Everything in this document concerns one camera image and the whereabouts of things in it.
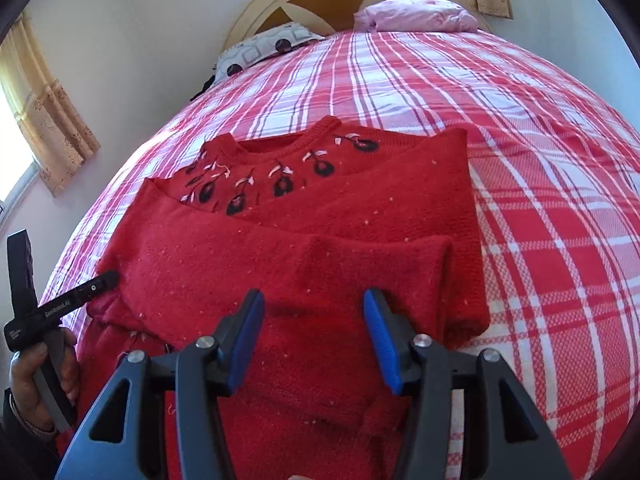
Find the black sleeved left forearm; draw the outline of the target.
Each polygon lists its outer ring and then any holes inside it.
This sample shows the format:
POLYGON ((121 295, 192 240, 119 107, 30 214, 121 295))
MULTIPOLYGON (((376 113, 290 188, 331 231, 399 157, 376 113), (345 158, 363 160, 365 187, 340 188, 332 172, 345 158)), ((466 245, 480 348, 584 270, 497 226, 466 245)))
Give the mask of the black sleeved left forearm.
POLYGON ((55 434, 32 430, 17 413, 10 389, 4 390, 1 415, 1 478, 53 479, 60 466, 55 434))

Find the person's left hand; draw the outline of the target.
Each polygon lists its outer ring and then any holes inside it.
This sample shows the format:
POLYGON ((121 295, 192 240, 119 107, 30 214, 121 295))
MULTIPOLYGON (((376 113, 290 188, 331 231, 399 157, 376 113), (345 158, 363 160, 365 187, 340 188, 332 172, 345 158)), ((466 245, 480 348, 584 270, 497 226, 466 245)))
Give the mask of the person's left hand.
MULTIPOLYGON (((79 391, 79 364, 75 353, 76 336, 68 329, 62 328, 64 336, 64 356, 61 366, 61 387, 70 402, 74 403, 79 391)), ((34 382, 36 369, 48 357, 48 349, 44 342, 28 349, 16 352, 12 358, 9 371, 9 386, 12 392, 17 413, 24 422, 41 430, 55 430, 55 423, 47 407, 41 399, 34 382)))

